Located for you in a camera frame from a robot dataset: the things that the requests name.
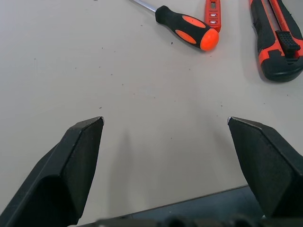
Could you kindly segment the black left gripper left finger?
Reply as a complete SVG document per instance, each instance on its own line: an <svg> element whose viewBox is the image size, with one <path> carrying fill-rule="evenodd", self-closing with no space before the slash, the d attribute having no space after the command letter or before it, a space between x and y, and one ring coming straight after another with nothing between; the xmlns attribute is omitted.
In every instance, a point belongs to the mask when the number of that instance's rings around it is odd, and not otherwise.
<svg viewBox="0 0 303 227"><path fill-rule="evenodd" d="M0 227L76 225L96 171L103 126L103 117L95 117L70 127L0 214Z"/></svg>

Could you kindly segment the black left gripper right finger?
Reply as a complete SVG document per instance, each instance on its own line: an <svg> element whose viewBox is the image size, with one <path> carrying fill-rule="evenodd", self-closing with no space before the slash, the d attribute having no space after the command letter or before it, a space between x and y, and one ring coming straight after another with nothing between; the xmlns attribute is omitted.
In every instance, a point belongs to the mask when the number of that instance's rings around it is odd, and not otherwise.
<svg viewBox="0 0 303 227"><path fill-rule="evenodd" d="M303 218L303 156L274 128L230 117L242 173L266 217Z"/></svg>

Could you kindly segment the black and orange utility knife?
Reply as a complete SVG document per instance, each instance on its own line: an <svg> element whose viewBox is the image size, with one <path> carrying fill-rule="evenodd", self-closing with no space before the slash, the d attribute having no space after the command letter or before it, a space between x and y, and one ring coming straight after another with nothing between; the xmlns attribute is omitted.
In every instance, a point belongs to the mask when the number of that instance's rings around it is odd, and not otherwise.
<svg viewBox="0 0 303 227"><path fill-rule="evenodd" d="M266 79L289 82L303 72L303 35L282 0L249 0L258 61Z"/></svg>

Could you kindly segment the black and orange screwdriver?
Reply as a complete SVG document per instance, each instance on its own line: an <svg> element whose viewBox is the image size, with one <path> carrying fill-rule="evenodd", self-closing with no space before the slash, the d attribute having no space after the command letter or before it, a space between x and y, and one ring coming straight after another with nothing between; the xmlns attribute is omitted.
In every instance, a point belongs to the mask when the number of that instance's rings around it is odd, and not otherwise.
<svg viewBox="0 0 303 227"><path fill-rule="evenodd" d="M166 26L176 36L195 48L204 52L211 51L219 42L219 33L195 17L174 12L165 5L155 8L142 0L130 1L154 13L158 24Z"/></svg>

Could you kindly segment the red digital tester pen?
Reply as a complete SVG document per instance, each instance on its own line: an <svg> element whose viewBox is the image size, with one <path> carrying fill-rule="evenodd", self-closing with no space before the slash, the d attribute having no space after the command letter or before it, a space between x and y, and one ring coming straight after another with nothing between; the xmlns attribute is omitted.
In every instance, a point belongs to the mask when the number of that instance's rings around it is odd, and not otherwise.
<svg viewBox="0 0 303 227"><path fill-rule="evenodd" d="M218 33L221 30L221 1L205 0L204 21Z"/></svg>

